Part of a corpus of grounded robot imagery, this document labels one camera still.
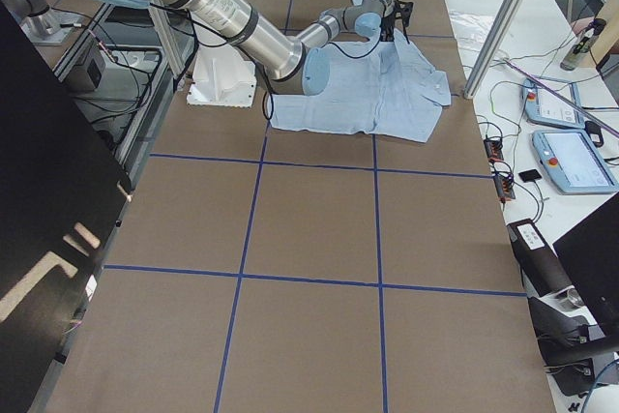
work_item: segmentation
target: white cloth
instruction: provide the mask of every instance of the white cloth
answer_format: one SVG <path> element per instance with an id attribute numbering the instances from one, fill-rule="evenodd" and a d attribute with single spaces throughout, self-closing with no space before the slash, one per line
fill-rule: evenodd
<path id="1" fill-rule="evenodd" d="M 338 43 L 352 56 L 375 42 Z M 271 125 L 316 133 L 386 134 L 426 142 L 451 103 L 447 76 L 437 71 L 397 30 L 368 57 L 353 60 L 326 45 L 331 58 L 327 88 L 317 96 L 274 96 Z"/>

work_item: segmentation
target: robotic arm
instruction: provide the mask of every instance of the robotic arm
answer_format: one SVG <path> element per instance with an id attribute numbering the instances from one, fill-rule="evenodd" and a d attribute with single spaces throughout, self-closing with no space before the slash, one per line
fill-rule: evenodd
<path id="1" fill-rule="evenodd" d="M 149 0 L 102 0 L 130 8 L 147 9 Z M 391 0 L 363 0 L 359 6 L 332 9 L 296 37 L 286 37 L 245 0 L 162 0 L 173 9 L 187 9 L 241 47 L 259 62 L 274 91 L 316 95 L 329 80 L 329 60 L 322 50 L 340 31 L 366 38 L 380 33 L 384 17 L 393 15 Z"/>
<path id="2" fill-rule="evenodd" d="M 27 21 L 30 31 L 46 38 L 60 30 L 60 23 L 45 0 L 0 0 L 15 21 Z"/>

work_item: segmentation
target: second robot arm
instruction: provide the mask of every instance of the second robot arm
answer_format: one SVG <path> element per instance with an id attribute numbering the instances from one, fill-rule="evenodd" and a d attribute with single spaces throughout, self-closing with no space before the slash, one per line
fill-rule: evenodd
<path id="1" fill-rule="evenodd" d="M 149 0 L 103 0 L 148 8 Z M 316 95 L 329 80 L 329 59 L 322 50 L 340 31 L 364 37 L 380 33 L 389 0 L 363 0 L 360 6 L 332 9 L 296 37 L 287 37 L 245 0 L 162 0 L 173 9 L 192 12 L 209 27 L 260 63 L 273 90 L 280 94 Z"/>

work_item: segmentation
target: cardboard surface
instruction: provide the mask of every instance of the cardboard surface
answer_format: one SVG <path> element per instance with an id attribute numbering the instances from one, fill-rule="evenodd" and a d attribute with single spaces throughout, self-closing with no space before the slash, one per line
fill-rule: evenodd
<path id="1" fill-rule="evenodd" d="M 325 134 L 269 129 L 269 162 L 371 168 L 372 139 L 367 134 Z"/>
<path id="2" fill-rule="evenodd" d="M 235 284 L 106 271 L 46 412 L 208 410 Z"/>
<path id="3" fill-rule="evenodd" d="M 426 144 L 378 136 L 381 168 L 465 174 L 490 174 L 473 103 L 452 97 Z"/>
<path id="4" fill-rule="evenodd" d="M 257 166 L 154 158 L 109 263 L 236 272 Z"/>
<path id="5" fill-rule="evenodd" d="M 251 1 L 288 34 L 350 2 Z M 457 86 L 444 1 L 414 1 Z M 415 144 L 267 129 L 257 94 L 175 97 L 155 152 L 189 157 L 149 161 L 48 411 L 552 411 L 472 103 Z"/>
<path id="6" fill-rule="evenodd" d="M 382 411 L 374 289 L 243 283 L 220 411 Z"/>
<path id="7" fill-rule="evenodd" d="M 489 179 L 381 173 L 384 281 L 522 292 Z"/>
<path id="8" fill-rule="evenodd" d="M 392 413 L 555 411 L 525 299 L 387 289 L 385 328 Z"/>
<path id="9" fill-rule="evenodd" d="M 186 93 L 174 95 L 153 152 L 260 159 L 266 128 L 260 91 L 251 108 L 188 105 Z"/>
<path id="10" fill-rule="evenodd" d="M 246 270 L 376 282 L 371 172 L 264 166 Z"/>

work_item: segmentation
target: white table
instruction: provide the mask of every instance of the white table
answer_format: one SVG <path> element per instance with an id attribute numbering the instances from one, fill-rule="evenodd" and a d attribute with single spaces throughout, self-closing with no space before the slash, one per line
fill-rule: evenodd
<path id="1" fill-rule="evenodd" d="M 463 25 L 455 20 L 457 15 L 453 13 L 469 14 L 478 17 L 481 24 L 488 24 L 491 18 L 496 15 L 503 0 L 445 0 L 452 16 L 452 26 L 458 41 L 458 51 L 464 66 L 465 72 L 469 73 L 481 48 L 481 42 L 476 40 L 475 28 Z M 597 76 L 595 70 L 577 69 L 573 72 L 565 72 L 559 68 L 559 63 L 570 44 L 575 41 L 575 36 L 571 32 L 570 25 L 563 17 L 554 0 L 524 0 L 516 17 L 509 29 L 509 32 L 500 46 L 497 58 L 524 57 L 531 55 L 543 55 L 563 44 L 556 55 L 550 53 L 544 57 L 530 57 L 515 60 L 516 64 L 527 72 L 539 75 L 544 72 L 544 76 L 566 79 L 570 81 L 580 81 L 578 91 L 583 106 L 608 107 L 616 106 L 614 99 L 606 88 L 604 82 Z M 478 93 L 474 99 L 475 110 L 478 115 L 483 115 L 488 121 L 498 125 L 504 134 L 515 134 L 517 127 L 499 117 L 492 112 L 490 92 L 500 81 L 512 81 L 522 83 L 524 76 L 509 69 L 506 66 L 496 66 L 491 68 Z M 538 221 L 537 226 L 544 234 L 549 243 L 553 243 L 565 232 L 571 229 L 580 220 L 593 212 L 610 195 L 563 195 L 545 178 L 543 169 L 539 166 L 537 157 L 531 144 L 531 132 L 542 128 L 526 121 L 526 117 L 520 121 L 522 114 L 521 88 L 515 84 L 498 84 L 492 91 L 494 110 L 516 122 L 519 121 L 521 132 L 518 137 L 507 137 L 504 139 L 503 153 L 506 161 L 514 169 L 514 173 L 527 169 L 538 169 L 544 179 L 538 181 L 538 185 L 546 198 L 544 214 Z M 602 118 L 613 127 L 619 127 L 619 112 L 596 112 L 596 116 Z M 486 125 L 481 125 L 482 134 L 486 134 Z M 488 128 L 488 135 L 498 135 L 498 130 Z M 604 147 L 601 153 L 604 157 L 619 156 L 619 141 L 610 134 L 604 132 Z M 526 185 L 531 193 L 538 196 L 537 191 L 531 184 Z M 505 223 L 510 223 L 525 218 L 533 218 L 536 213 L 536 203 L 534 199 L 521 188 L 515 187 L 516 200 L 508 202 L 504 210 Z M 577 397 L 564 397 L 554 380 L 549 376 L 548 381 L 551 387 L 555 406 L 558 412 L 567 412 L 572 402 L 580 402 L 582 399 Z M 619 408 L 619 387 L 611 386 L 598 389 L 587 406 L 587 413 L 615 413 Z"/>

